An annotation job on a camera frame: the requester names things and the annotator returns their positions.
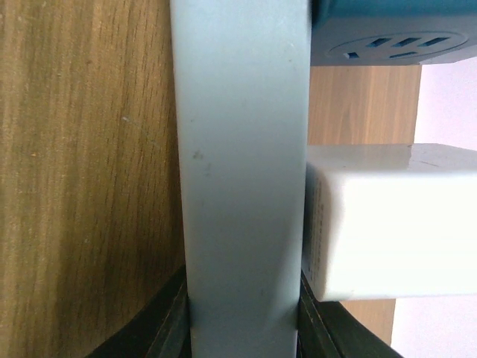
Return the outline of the white USB charger plug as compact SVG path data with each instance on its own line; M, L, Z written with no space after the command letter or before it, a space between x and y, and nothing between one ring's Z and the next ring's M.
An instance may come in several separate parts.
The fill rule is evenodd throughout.
M312 145L303 272L319 301L476 293L476 152Z

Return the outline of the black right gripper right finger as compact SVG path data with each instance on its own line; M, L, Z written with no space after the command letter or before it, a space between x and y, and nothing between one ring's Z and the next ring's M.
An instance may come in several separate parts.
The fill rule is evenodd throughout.
M298 357L399 358L338 302L318 301L304 274L300 278Z

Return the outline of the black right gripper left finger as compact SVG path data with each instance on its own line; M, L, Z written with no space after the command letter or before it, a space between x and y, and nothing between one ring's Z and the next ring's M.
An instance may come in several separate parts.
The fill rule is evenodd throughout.
M186 268L167 283L123 328L90 357L190 357L192 355Z

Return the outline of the light blue power strip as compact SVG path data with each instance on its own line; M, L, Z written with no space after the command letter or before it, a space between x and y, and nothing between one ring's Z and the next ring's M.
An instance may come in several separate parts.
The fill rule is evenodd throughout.
M312 66L476 54L474 1L173 1L194 357L294 357Z

